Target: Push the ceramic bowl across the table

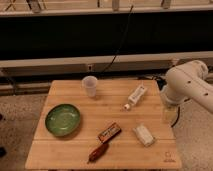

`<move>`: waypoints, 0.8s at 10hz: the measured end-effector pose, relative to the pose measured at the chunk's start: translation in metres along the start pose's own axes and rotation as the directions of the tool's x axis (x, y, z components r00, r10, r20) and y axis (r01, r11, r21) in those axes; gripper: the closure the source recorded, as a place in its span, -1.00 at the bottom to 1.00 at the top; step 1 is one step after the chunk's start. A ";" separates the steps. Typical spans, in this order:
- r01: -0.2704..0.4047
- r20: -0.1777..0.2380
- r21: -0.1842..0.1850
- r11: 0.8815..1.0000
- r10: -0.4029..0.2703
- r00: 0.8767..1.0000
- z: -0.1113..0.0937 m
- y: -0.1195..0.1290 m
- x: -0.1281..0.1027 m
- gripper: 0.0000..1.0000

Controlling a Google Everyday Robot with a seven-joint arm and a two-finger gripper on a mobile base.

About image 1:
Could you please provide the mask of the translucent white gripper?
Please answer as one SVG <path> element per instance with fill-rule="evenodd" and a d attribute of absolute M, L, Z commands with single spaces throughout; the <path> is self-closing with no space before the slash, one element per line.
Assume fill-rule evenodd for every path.
<path fill-rule="evenodd" d="M 162 120 L 165 124 L 172 124 L 177 116 L 176 107 L 165 106 L 163 108 L 163 117 Z"/>

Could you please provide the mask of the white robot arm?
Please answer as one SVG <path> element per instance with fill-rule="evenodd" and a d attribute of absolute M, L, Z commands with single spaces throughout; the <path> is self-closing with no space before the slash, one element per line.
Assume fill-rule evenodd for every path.
<path fill-rule="evenodd" d="M 213 86 L 205 81 L 207 65 L 193 60 L 170 68 L 165 74 L 166 84 L 160 91 L 164 105 L 164 122 L 174 124 L 179 105 L 189 98 L 213 114 Z"/>

